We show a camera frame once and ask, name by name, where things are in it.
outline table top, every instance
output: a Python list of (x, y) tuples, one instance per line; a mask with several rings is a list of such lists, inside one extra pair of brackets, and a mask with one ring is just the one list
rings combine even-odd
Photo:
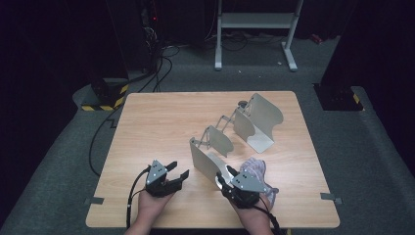
[[(215, 126), (222, 115), (230, 117), (239, 101), (260, 94), (278, 107), (284, 121), (274, 126), (275, 143), (258, 154), (233, 130), (224, 133), (234, 151), (228, 165), (239, 169), (249, 157), (264, 160), (265, 182), (279, 189), (271, 212), (284, 228), (331, 228), (340, 224), (333, 201), (322, 200), (330, 193), (314, 150), (299, 102), (291, 91), (248, 92), (177, 92), (134, 93), (128, 95), (113, 143), (94, 197), (104, 198), (102, 205), (92, 204), (86, 218), (90, 227), (125, 227), (126, 204), (132, 183), (153, 160), (163, 165), (178, 162), (167, 178), (178, 178), (190, 169), (154, 227), (157, 228), (241, 228), (238, 216), (216, 185), (194, 168), (189, 140), (201, 139), (209, 125)], [(144, 187), (146, 175), (136, 186)], [(137, 214), (134, 198), (132, 221)]]

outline metal bracket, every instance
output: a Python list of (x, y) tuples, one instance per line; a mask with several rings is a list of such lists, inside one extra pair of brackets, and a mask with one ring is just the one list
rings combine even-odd
[(266, 191), (264, 185), (247, 171), (239, 173), (231, 180), (231, 183), (233, 186), (244, 191), (258, 193), (264, 193)]
[(227, 157), (229, 152), (233, 151), (233, 144), (230, 139), (223, 134), (223, 132), (219, 131), (212, 125), (208, 126), (205, 129), (204, 134), (202, 135), (202, 139), (200, 141), (194, 139), (195, 144), (198, 145), (198, 148), (201, 145), (206, 145), (207, 148), (213, 147), (217, 152), (219, 152), (224, 157)]
[(238, 107), (231, 117), (222, 116), (222, 120), (234, 124), (234, 131), (247, 142), (257, 153), (262, 153), (274, 144), (272, 129), (276, 124), (283, 122), (284, 117), (280, 109), (271, 102), (255, 93), (245, 107)]
[(147, 184), (151, 184), (163, 175), (167, 174), (168, 170), (159, 161), (153, 160), (149, 175), (147, 176)]
[[(210, 136), (210, 140), (211, 139), (215, 139), (214, 134)], [(214, 153), (207, 153), (205, 154), (202, 150), (199, 149), (199, 147), (197, 145), (200, 145), (201, 141), (196, 140), (194, 137), (190, 139), (189, 141), (190, 143), (190, 150), (192, 152), (192, 160), (193, 160), (193, 165), (195, 166), (196, 169), (198, 169), (208, 180), (210, 180), (210, 182), (212, 182), (213, 184), (216, 184), (217, 187), (219, 189), (222, 188), (222, 185), (217, 181), (216, 179), (216, 174), (218, 172), (220, 172), (223, 175), (223, 178), (225, 180), (226, 183), (229, 183), (231, 181), (231, 175), (229, 174), (228, 170), (226, 169), (226, 163), (220, 159), (216, 154)], [(224, 148), (229, 148), (232, 147), (233, 150), (233, 145), (232, 143), (228, 142), (228, 144), (231, 144), (231, 146), (227, 146), (225, 144)], [(216, 146), (216, 141), (212, 141), (211, 142), (211, 146), (217, 147)]]

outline cable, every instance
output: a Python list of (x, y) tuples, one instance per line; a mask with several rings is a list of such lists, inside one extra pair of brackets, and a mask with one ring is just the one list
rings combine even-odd
[(279, 38), (278, 40), (273, 41), (272, 39), (274, 39), (275, 37), (276, 36), (271, 36), (271, 37), (269, 37), (269, 40), (263, 41), (263, 42), (252, 41), (249, 38), (248, 38), (248, 41), (249, 41), (250, 44), (261, 45), (261, 44), (273, 44), (273, 43), (281, 42), (282, 40), (287, 38), (287, 36), (283, 36), (283, 37)]
[(144, 190), (146, 190), (146, 189), (138, 190), (137, 192), (135, 192), (135, 193), (132, 195), (132, 198), (134, 198), (134, 197), (135, 197), (135, 195), (137, 195), (137, 194), (139, 194), (139, 193), (143, 192)]
[(227, 50), (227, 51), (232, 51), (232, 52), (240, 51), (248, 45), (248, 39), (244, 35), (243, 32), (240, 32), (240, 37), (238, 37), (237, 35), (232, 35), (230, 37), (225, 36), (224, 41), (225, 40), (228, 40), (228, 41), (231, 41), (231, 42), (234, 42), (234, 43), (244, 42), (244, 45), (242, 45), (242, 47), (237, 48), (237, 49), (231, 49), (231, 48), (225, 47), (224, 44), (222, 43), (222, 48), (224, 50)]
[(213, 30), (214, 22), (216, 20), (216, 7), (217, 7), (217, 2), (218, 2), (218, 0), (215, 0), (214, 1), (214, 6), (213, 6), (213, 19), (211, 20), (210, 30), (207, 33), (207, 36), (205, 37), (205, 40), (208, 39), (208, 37), (210, 36), (210, 34), (211, 34), (212, 30)]
[(277, 218), (274, 216), (274, 214), (272, 214), (271, 212), (269, 212), (269, 209), (266, 206), (265, 202), (261, 198), (260, 198), (260, 200), (263, 202), (263, 205), (265, 206), (266, 210), (264, 210), (264, 209), (262, 209), (262, 208), (260, 208), (258, 206), (253, 206), (253, 208), (254, 209), (257, 209), (257, 210), (259, 210), (261, 212), (264, 212), (269, 217), (269, 219), (272, 222), (272, 225), (274, 226), (275, 235), (284, 235), (283, 231), (280, 228), (280, 224), (277, 221)]
[(161, 92), (160, 89), (160, 83), (167, 77), (167, 75), (171, 72), (172, 68), (173, 68), (173, 62), (167, 58), (167, 57), (161, 57), (161, 64), (162, 64), (162, 60), (167, 60), (170, 63), (170, 68), (168, 69), (168, 71), (164, 74), (164, 76), (159, 80), (157, 80), (156, 86), (153, 89), (153, 92), (158, 91)]
[(144, 80), (147, 77), (151, 76), (152, 74), (154, 74), (154, 71), (153, 70), (150, 70), (149, 72), (147, 72), (146, 74), (144, 74), (142, 76), (137, 76), (135, 78), (129, 79), (127, 82), (125, 82), (125, 85), (131, 84), (131, 83), (136, 82), (136, 81)]
[(179, 52), (180, 52), (180, 47), (179, 46), (167, 46), (167, 47), (164, 47), (162, 49), (165, 51), (165, 50), (170, 49), (170, 48), (176, 48), (177, 51), (175, 53), (171, 54), (171, 55), (164, 56), (164, 57), (173, 57), (173, 56), (179, 54)]
[(133, 195), (135, 185), (137, 184), (137, 182), (138, 182), (138, 180), (140, 179), (140, 177), (141, 177), (144, 173), (149, 172), (149, 171), (150, 171), (150, 169), (151, 169), (151, 166), (150, 166), (150, 165), (149, 165), (149, 166), (147, 166), (147, 168), (143, 169), (143, 171), (141, 171), (141, 173), (140, 173), (140, 174), (138, 174), (138, 176), (135, 178), (134, 183), (133, 183), (133, 184), (132, 184), (132, 186), (131, 186), (131, 190), (130, 190), (130, 193), (129, 193), (129, 196), (128, 196), (128, 203), (127, 203), (127, 215), (126, 215), (126, 226), (127, 226), (127, 229), (131, 226), (131, 221), (130, 221), (130, 220), (131, 220), (131, 204), (132, 204), (132, 199), (133, 199), (133, 197), (134, 197), (137, 193), (141, 192), (141, 191), (139, 191), (139, 192), (137, 192), (137, 193), (135, 193), (135, 194)]
[(111, 121), (111, 122), (112, 122), (112, 126), (111, 126), (111, 128), (115, 128), (115, 127), (114, 127), (114, 120), (113, 120), (113, 119), (110, 119), (110, 117), (111, 117), (113, 114), (115, 114), (115, 112), (116, 112), (116, 111), (118, 111), (118, 110), (119, 110), (119, 108), (121, 108), (122, 106), (123, 106), (123, 104), (121, 104), (121, 105), (120, 105), (120, 106), (119, 106), (116, 110), (114, 110), (112, 113), (110, 113), (110, 114), (107, 116), (107, 118), (105, 118), (105, 119), (101, 122), (100, 126), (99, 126), (99, 127), (98, 127), (98, 129), (95, 131), (95, 134), (94, 134), (94, 136), (92, 137), (91, 143), (90, 143), (90, 145), (89, 145), (89, 153), (88, 153), (89, 167), (91, 168), (92, 172), (94, 172), (94, 174), (95, 174), (95, 175), (97, 175), (98, 177), (100, 177), (100, 176), (101, 176), (101, 174), (100, 174), (100, 173), (98, 173), (98, 172), (97, 172), (97, 170), (95, 170), (94, 166), (92, 165), (92, 147), (94, 146), (95, 138), (97, 137), (98, 132), (100, 131), (101, 127), (104, 125), (104, 123), (105, 123), (106, 121)]
[[(159, 72), (160, 72), (161, 68), (162, 68), (162, 58), (161, 58), (161, 61), (160, 61), (160, 69), (159, 69)], [(159, 89), (159, 72), (156, 73), (156, 85), (153, 88), (153, 92), (155, 92), (156, 89)]]
[(154, 78), (156, 78), (156, 76), (157, 76), (157, 74), (160, 72), (160, 70), (161, 70), (161, 65), (159, 66), (159, 68), (157, 69), (157, 71), (156, 71), (156, 73), (153, 75), (153, 77), (149, 80), (149, 81), (147, 81), (147, 83), (146, 84), (144, 84), (144, 86), (143, 87), (141, 87), (141, 89), (140, 90), (138, 90), (137, 91), (137, 93), (140, 93), (140, 92), (142, 92), (149, 84), (150, 84), (150, 82), (152, 82), (153, 81), (153, 79)]

